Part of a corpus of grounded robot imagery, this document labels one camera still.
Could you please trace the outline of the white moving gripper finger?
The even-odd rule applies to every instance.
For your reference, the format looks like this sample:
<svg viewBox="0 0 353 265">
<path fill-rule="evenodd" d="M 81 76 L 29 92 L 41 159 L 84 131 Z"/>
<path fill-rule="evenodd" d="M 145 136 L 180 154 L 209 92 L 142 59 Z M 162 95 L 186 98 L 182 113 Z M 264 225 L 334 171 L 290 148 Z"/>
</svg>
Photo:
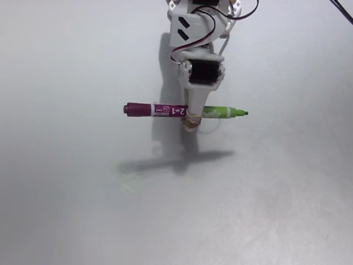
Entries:
<svg viewBox="0 0 353 265">
<path fill-rule="evenodd" d="M 205 88 L 188 89 L 188 113 L 202 114 L 211 90 Z"/>
</svg>

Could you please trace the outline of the white fixed gripper finger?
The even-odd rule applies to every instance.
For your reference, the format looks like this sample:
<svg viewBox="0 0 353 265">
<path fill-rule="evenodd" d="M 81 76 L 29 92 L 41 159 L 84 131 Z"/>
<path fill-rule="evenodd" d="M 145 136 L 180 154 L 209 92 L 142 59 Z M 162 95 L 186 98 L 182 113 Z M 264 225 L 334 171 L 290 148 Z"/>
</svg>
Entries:
<svg viewBox="0 0 353 265">
<path fill-rule="evenodd" d="M 183 104 L 186 105 L 186 114 L 185 114 L 184 121 L 189 121 L 190 120 L 190 116 L 189 116 L 189 89 L 184 87 L 181 89 L 181 91 L 183 94 Z"/>
</svg>

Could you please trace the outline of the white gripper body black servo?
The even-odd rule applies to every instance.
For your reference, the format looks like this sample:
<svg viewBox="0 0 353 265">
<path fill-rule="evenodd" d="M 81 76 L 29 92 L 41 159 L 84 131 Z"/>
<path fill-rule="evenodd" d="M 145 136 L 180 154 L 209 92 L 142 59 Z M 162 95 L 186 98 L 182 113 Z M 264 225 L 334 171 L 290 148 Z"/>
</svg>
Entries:
<svg viewBox="0 0 353 265">
<path fill-rule="evenodd" d="M 201 51 L 179 54 L 178 80 L 185 89 L 217 90 L 224 78 L 224 57 Z"/>
</svg>

